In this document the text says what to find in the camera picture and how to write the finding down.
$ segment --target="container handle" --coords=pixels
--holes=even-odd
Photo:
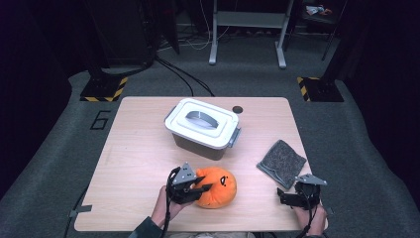
[[[205,128],[216,129],[219,126],[219,123],[213,117],[200,111],[190,111],[185,118],[190,119],[189,122]]]
[[[164,117],[163,122],[166,121],[167,117],[172,113],[172,111],[175,110],[175,107],[172,107],[172,109],[167,113],[167,115]]]
[[[241,128],[235,128],[234,133],[232,134],[231,140],[229,140],[228,147],[234,147],[235,143],[238,141],[238,137],[241,134]]]

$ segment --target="sleeve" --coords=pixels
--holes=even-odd
[[[136,230],[134,230],[129,238],[158,238],[161,230],[148,216]]]

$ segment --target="person's arm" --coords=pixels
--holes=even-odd
[[[192,202],[178,204],[171,202],[169,206],[170,220],[173,219],[179,211]],[[161,234],[161,228],[164,225],[166,215],[166,186],[160,188],[157,203],[155,205],[152,216],[148,216],[137,228],[132,232],[129,238],[158,238]]]
[[[304,210],[301,207],[293,207],[293,210],[296,213],[300,228],[304,229],[309,222],[309,210]],[[327,212],[322,205],[318,204],[317,207],[312,209],[312,215],[314,217],[311,222],[311,228],[305,237],[322,237],[327,220]]]

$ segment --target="cable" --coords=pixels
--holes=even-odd
[[[184,73],[185,75],[187,75],[187,76],[189,76],[189,77],[191,77],[192,79],[194,79],[198,84],[200,84],[206,91],[208,91],[209,93],[210,93],[210,95],[211,96],[215,96],[214,95],[214,93],[211,91],[211,89],[210,89],[210,87],[205,83],[205,82],[203,82],[203,81],[201,81],[200,79],[198,79],[198,78],[196,78],[196,77],[194,77],[193,75],[191,75],[191,74],[189,74],[188,72],[186,72],[186,71],[184,71],[183,69],[181,69],[181,68],[179,68],[179,67],[177,67],[177,66],[175,66],[175,65],[173,65],[172,63],[170,63],[170,62],[168,62],[168,61],[166,61],[166,60],[164,60],[164,59],[161,59],[161,58],[159,58],[158,56],[156,56],[156,61],[158,61],[159,63],[161,63],[162,65],[164,65],[165,67],[167,67],[168,69],[170,69],[171,71],[173,71],[174,73],[176,73],[182,80],[184,80],[185,81],[185,83],[187,83],[186,82],[186,80],[182,77],[182,76],[180,76],[180,74],[179,73],[177,73],[177,72],[175,72],[174,70],[172,70],[173,68],[174,69],[176,69],[176,70],[178,70],[179,72],[182,72],[182,73]],[[187,85],[190,87],[190,89],[191,89],[191,94],[192,94],[192,96],[193,96],[193,92],[192,92],[192,88],[191,88],[191,86],[187,83]]]
[[[76,201],[76,203],[74,204],[74,206],[73,206],[73,209],[72,209],[72,211],[75,211],[76,210],[76,208],[77,208],[77,205],[78,205],[78,203],[80,202],[80,200],[81,200],[81,198],[83,197],[83,195],[87,192],[87,188],[88,188],[88,186],[83,190],[83,193],[80,195],[80,197],[79,197],[79,199]],[[68,220],[67,220],[67,226],[65,227],[65,231],[64,231],[64,238],[65,237],[67,237],[67,233],[68,233],[68,229],[69,229],[69,227],[70,227],[70,223],[71,223],[71,219],[72,219],[72,216],[68,216]]]
[[[308,198],[308,196],[306,195],[306,193],[305,193],[305,191],[303,189],[302,189],[302,193],[303,193],[303,195],[305,195],[305,198],[306,198],[306,204],[307,204],[307,208],[309,210],[309,221],[308,221],[308,224],[305,226],[305,228],[303,228],[302,232],[298,236],[296,236],[296,238],[302,238],[302,237],[304,237],[306,235],[306,233],[308,233],[309,229],[311,229],[312,220],[315,217],[316,211],[318,209],[318,206],[316,206],[315,207],[315,212],[314,212],[314,214],[312,216],[312,209],[311,209],[311,205],[309,203],[309,198]]]
[[[202,47],[202,48],[194,48],[193,47],[193,45],[190,43],[190,42],[188,42],[188,41],[186,41],[193,49],[195,49],[195,50],[197,50],[197,51],[200,51],[200,50],[203,50],[204,48],[206,48],[209,44],[210,44],[210,39],[211,39],[211,35],[210,35],[210,27],[209,27],[209,23],[207,22],[207,19],[206,19],[206,15],[204,14],[204,9],[203,9],[203,3],[201,2],[201,0],[200,0],[200,6],[201,6],[201,12],[203,13],[203,18],[204,18],[204,21],[205,21],[205,23],[206,23],[206,27],[207,27],[207,32],[208,32],[208,39],[207,39],[207,43],[205,43],[205,45],[204,45],[204,47]]]
[[[171,70],[173,73],[175,73],[176,75],[178,75],[178,77],[180,77],[186,83],[186,85],[188,85],[189,90],[191,91],[191,96],[192,97],[194,96],[194,91],[192,90],[191,85],[185,80],[185,78],[183,78],[179,73],[177,73],[175,70],[173,70],[172,68],[170,68],[170,66],[167,65],[165,61],[162,61],[161,59],[157,58],[157,62],[159,62],[164,67],[166,67],[167,69]]]
[[[270,234],[273,238],[277,238],[274,232],[268,232],[268,234]]]
[[[169,221],[170,221],[170,202],[172,201],[172,197],[169,197],[169,187],[172,185],[172,181],[174,179],[173,175],[176,175],[179,171],[180,171],[181,167],[177,167],[175,169],[173,169],[169,176],[167,177],[167,181],[166,181],[166,215],[164,217],[164,225],[163,225],[163,229],[160,233],[160,238],[163,238],[164,235],[166,234],[167,231],[167,227],[169,226]]]
[[[235,1],[235,9],[234,9],[234,12],[237,11],[237,8],[238,8],[238,0]],[[226,28],[226,30],[222,33],[222,35],[220,35],[220,37],[217,38],[217,40],[221,39],[223,37],[223,35],[225,35],[225,33],[229,30],[229,28],[230,27]]]
[[[136,73],[142,72],[142,71],[146,70],[147,68],[148,68],[148,66],[146,65],[146,66],[142,66],[141,68],[137,68],[137,69],[133,69],[133,70],[130,70],[130,71],[125,71],[125,72],[120,72],[120,73],[108,73],[108,72],[104,72],[104,73],[106,73],[108,75],[111,75],[111,76],[128,77],[128,76],[134,75]]]
[[[201,81],[200,79],[198,79],[198,78],[194,77],[193,75],[189,74],[188,72],[184,71],[183,69],[181,69],[181,68],[179,68],[179,67],[177,67],[177,66],[173,65],[172,63],[170,63],[170,62],[168,62],[168,61],[166,61],[166,60],[164,60],[164,59],[160,59],[160,60],[164,61],[166,64],[168,64],[169,66],[171,66],[171,67],[175,68],[176,70],[178,70],[178,71],[180,71],[180,72],[185,73],[187,76],[191,77],[191,78],[192,78],[192,79],[194,79],[196,82],[198,82],[198,83],[199,83],[199,84],[200,84],[200,85],[201,85],[204,89],[206,89],[206,90],[210,93],[210,95],[211,95],[211,96],[215,96],[215,95],[213,94],[213,92],[211,91],[210,87],[209,87],[209,86],[208,86],[205,82]]]

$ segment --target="metal rack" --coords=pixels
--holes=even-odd
[[[217,27],[255,27],[255,28],[275,28],[281,29],[278,41],[274,43],[277,52],[278,66],[286,68],[286,61],[283,53],[283,42],[286,34],[287,25],[290,19],[291,7],[294,0],[289,0],[285,13],[249,13],[249,12],[226,12],[217,10],[217,0],[213,6],[213,42],[210,52],[210,64],[216,64],[218,36]]]

